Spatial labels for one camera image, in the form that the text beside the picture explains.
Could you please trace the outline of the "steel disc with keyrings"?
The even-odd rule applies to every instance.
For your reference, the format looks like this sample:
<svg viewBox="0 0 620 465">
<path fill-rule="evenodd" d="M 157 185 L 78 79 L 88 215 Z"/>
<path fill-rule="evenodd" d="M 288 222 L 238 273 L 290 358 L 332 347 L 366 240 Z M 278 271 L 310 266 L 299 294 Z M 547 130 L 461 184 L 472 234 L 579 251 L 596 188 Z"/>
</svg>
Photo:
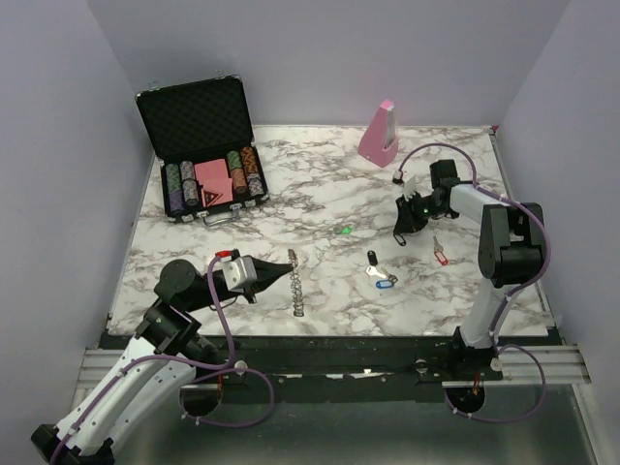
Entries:
<svg viewBox="0 0 620 465">
<path fill-rule="evenodd" d="M 288 250 L 288 257 L 290 265 L 292 266 L 292 271 L 290 273 L 291 280 L 291 292 L 293 299 L 293 309 L 294 316 L 297 318 L 302 318 L 304 316 L 304 302 L 303 302 L 303 292 L 301 287 L 301 280 L 298 274 L 298 258 L 296 252 L 293 249 Z"/>
</svg>

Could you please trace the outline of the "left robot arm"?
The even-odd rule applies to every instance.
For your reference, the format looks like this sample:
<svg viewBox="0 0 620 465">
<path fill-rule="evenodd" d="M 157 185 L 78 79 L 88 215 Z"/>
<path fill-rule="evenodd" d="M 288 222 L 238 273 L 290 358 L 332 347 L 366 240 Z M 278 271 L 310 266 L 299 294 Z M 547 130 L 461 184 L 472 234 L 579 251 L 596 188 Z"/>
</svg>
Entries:
<svg viewBox="0 0 620 465">
<path fill-rule="evenodd" d="M 185 385 L 246 374 L 235 356 L 223 312 L 226 299 L 253 303 L 289 263 L 268 263 L 237 250 L 222 251 L 205 274 L 186 260 L 167 263 L 125 350 L 91 393 L 55 424 L 42 424 L 31 441 L 48 464 L 111 464 L 114 452 L 150 410 Z"/>
</svg>

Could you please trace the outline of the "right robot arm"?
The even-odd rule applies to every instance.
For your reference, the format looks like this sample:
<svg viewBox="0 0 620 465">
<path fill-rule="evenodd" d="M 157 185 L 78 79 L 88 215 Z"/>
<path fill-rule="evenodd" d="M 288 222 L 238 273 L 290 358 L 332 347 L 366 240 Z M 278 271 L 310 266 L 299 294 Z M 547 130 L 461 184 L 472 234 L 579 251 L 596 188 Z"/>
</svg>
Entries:
<svg viewBox="0 0 620 465">
<path fill-rule="evenodd" d="M 483 189 L 457 175 L 453 160 L 430 166 L 431 193 L 419 193 L 414 178 L 403 173 L 393 182 L 403 186 L 397 198 L 397 220 L 393 235 L 401 246 L 406 234 L 418 233 L 428 222 L 442 217 L 465 216 L 480 226 L 478 264 L 482 281 L 475 303 L 456 337 L 461 347 L 446 355 L 452 377 L 465 380 L 481 368 L 476 350 L 496 344 L 499 329 L 521 291 L 538 281 L 548 267 L 548 234 L 543 208 L 536 202 L 519 203 Z"/>
</svg>

